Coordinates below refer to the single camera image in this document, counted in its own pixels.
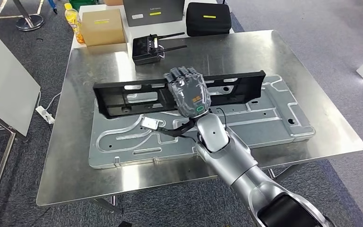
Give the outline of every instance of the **power strip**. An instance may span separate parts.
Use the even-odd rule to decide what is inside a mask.
[[[48,124],[55,123],[55,118],[52,117],[52,114],[48,113],[42,106],[39,106],[35,109],[41,116],[44,118]]]

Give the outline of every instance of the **antenna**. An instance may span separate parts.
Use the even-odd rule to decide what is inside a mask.
[[[165,39],[165,38],[178,36],[178,35],[184,35],[184,34],[185,34],[184,32],[180,32],[180,33],[175,33],[175,34],[170,34],[170,35],[161,35],[161,36],[158,36],[157,39]]]
[[[182,49],[182,48],[186,48],[186,47],[187,47],[187,45],[170,47],[170,48],[166,48],[166,49],[159,50],[159,51],[157,51],[157,53],[178,50],[178,49]]]

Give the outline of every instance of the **yellow bottle cap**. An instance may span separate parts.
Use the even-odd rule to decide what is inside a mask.
[[[71,6],[70,3],[65,3],[65,9],[69,10],[72,9],[73,7]]]

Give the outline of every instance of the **cardboard box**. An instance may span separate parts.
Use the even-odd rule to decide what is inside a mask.
[[[80,32],[87,46],[126,42],[119,9],[83,13]]]
[[[123,5],[123,0],[104,0],[107,6],[121,6]]]

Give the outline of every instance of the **green logo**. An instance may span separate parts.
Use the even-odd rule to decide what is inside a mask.
[[[204,106],[203,105],[200,105],[199,107],[197,107],[197,112],[200,112],[203,109],[204,109]]]

